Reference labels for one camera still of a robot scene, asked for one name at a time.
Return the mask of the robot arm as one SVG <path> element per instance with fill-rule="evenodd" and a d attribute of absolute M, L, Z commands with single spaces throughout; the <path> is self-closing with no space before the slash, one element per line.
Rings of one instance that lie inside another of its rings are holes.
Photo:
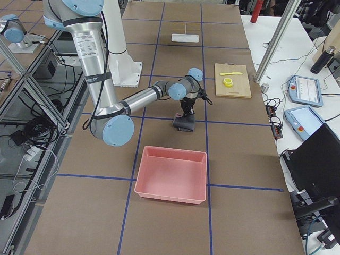
<path fill-rule="evenodd" d="M 181 130 L 193 130 L 193 106 L 205 95 L 202 71 L 191 68 L 178 81 L 158 81 L 123 100 L 117 86 L 137 86 L 142 63 L 128 54 L 118 1 L 44 1 L 46 26 L 72 35 L 94 109 L 83 128 L 110 146 L 122 146 L 133 136 L 134 111 L 168 96 L 179 101 L 183 115 L 175 118 Z"/>

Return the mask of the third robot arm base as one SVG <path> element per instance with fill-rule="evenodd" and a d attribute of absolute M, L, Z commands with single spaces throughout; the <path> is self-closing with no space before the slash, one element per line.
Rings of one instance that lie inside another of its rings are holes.
<path fill-rule="evenodd" d="M 9 49 L 13 53 L 33 54 L 38 47 L 15 14 L 1 17 L 1 36 L 10 42 Z"/>

